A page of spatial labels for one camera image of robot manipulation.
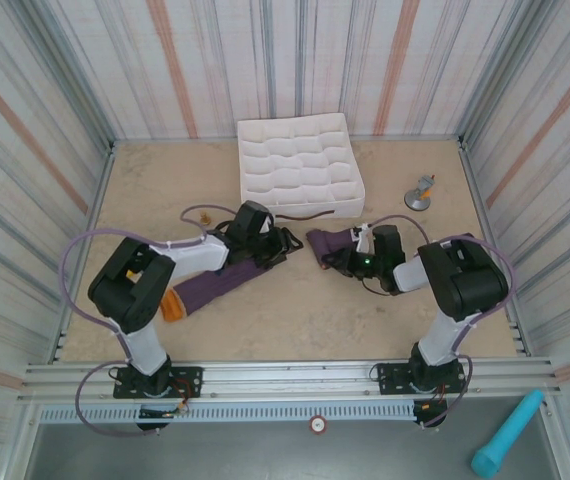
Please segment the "purple sock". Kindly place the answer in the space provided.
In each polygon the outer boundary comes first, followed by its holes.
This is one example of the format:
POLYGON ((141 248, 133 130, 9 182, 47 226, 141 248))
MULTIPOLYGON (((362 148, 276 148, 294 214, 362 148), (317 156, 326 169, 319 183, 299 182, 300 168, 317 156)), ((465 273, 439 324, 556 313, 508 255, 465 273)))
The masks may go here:
POLYGON ((355 250, 358 242, 364 239, 365 235, 366 229, 363 226, 356 226, 338 232, 312 229, 306 233, 306 239, 319 266, 322 268, 323 262, 321 257, 323 255, 342 248, 352 247, 355 250))
POLYGON ((168 288, 161 299, 163 320, 168 323, 181 320, 268 270, 269 267, 259 267, 253 260, 244 260, 182 281, 168 288))

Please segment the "aluminium back rail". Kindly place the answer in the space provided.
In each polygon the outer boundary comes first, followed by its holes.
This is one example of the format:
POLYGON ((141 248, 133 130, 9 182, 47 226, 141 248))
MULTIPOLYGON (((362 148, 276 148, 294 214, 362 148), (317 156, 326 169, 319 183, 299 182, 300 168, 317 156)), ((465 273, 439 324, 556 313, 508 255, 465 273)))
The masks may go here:
MULTIPOLYGON (((451 135, 350 135, 351 142, 361 141, 458 141, 459 136, 451 135)), ((160 138, 160 139, 118 139, 113 146, 164 143, 237 143, 237 137, 205 137, 205 138, 160 138)))

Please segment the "white fabric organizer box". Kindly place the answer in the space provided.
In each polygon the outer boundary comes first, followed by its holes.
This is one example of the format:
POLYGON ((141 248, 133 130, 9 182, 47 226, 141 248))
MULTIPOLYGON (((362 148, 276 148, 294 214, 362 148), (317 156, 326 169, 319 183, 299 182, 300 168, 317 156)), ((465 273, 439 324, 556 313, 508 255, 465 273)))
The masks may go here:
POLYGON ((365 187, 344 114, 242 120, 237 141, 243 202, 275 216, 361 216, 365 187))

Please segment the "aluminium side rail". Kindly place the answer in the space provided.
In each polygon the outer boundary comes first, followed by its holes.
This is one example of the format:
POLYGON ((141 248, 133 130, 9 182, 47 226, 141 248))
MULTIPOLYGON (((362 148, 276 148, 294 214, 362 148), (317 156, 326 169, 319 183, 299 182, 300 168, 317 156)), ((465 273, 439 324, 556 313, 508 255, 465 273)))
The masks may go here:
MULTIPOLYGON (((99 183, 96 188, 94 200, 91 204, 89 212, 86 215, 85 231, 90 231, 96 228, 102 205, 104 202, 106 190, 109 184, 109 179, 113 170, 115 157, 117 153, 117 146, 114 148, 113 143, 106 154, 105 163, 99 177, 99 183)), ((60 352, 64 347, 69 324, 72 319, 73 310, 66 300, 65 294, 71 298, 76 298, 78 294, 82 275, 89 255, 91 239, 89 237, 74 238, 68 243, 69 254, 75 254, 74 262, 72 263, 72 270, 70 274, 65 273, 65 264, 68 258, 59 260, 58 266, 58 287, 60 291, 60 307, 58 314, 58 328, 55 336, 53 337, 53 344, 47 364, 55 363, 60 358, 60 352)))
MULTIPOLYGON (((456 138, 456 143, 483 236, 493 247, 502 251, 498 246, 496 235, 494 234, 493 227, 489 219, 488 209, 482 198, 478 181, 472 168, 467 142, 464 140, 463 136, 458 136, 456 138)), ((514 343, 517 355, 531 357, 532 352, 528 343, 529 338, 527 332, 522 326, 520 305, 516 293, 513 293, 507 301, 505 311, 510 329, 516 334, 514 343)))

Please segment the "grey metal stand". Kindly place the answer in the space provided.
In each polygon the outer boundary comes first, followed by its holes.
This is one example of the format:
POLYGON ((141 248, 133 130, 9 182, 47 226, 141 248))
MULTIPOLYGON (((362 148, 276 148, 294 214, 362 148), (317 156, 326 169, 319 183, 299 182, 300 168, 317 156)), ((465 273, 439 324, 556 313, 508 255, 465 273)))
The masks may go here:
POLYGON ((434 175, 423 175, 417 185, 405 193, 405 205, 413 211, 427 210, 431 204, 431 189, 434 184, 434 175))

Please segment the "aluminium mounting rail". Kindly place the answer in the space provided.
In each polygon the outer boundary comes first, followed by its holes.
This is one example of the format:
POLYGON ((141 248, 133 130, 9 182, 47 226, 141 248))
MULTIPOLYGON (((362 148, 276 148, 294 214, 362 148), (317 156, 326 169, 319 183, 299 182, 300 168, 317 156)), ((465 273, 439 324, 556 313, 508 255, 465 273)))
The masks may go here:
MULTIPOLYGON (((374 360, 302 362, 185 362, 203 369, 199 400, 298 401, 357 400, 380 395, 374 360)), ((95 366, 57 362, 26 369, 20 404, 70 404, 78 384, 95 366)), ((561 387, 551 361, 541 357, 476 358, 467 395, 513 397, 539 389, 558 395, 561 387)))

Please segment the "teal cylinder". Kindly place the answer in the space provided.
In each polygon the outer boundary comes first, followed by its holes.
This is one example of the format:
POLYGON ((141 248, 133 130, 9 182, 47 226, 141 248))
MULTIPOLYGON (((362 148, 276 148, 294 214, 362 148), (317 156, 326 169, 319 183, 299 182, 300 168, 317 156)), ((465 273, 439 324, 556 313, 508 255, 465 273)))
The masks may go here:
POLYGON ((541 390, 533 390, 523 397, 489 442, 474 454, 471 469, 477 476, 489 479, 499 472, 506 454, 538 412, 543 400, 541 390))

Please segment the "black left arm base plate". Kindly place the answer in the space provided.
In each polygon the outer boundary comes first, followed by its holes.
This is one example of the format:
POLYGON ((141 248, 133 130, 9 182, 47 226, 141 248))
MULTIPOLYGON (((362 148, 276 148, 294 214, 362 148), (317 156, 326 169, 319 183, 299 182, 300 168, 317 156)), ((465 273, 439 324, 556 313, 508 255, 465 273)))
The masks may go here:
POLYGON ((200 397, 203 373, 201 367, 165 365, 151 376, 132 366, 113 367, 108 375, 116 399, 191 399, 200 397))

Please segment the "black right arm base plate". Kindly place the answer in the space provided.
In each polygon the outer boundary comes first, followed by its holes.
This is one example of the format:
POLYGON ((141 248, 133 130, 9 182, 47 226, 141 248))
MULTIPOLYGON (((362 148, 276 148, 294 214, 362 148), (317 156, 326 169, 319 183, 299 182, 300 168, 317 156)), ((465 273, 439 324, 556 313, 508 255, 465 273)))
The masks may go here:
POLYGON ((421 363, 379 363, 374 381, 381 395, 460 393, 466 380, 459 361, 441 366, 421 363))

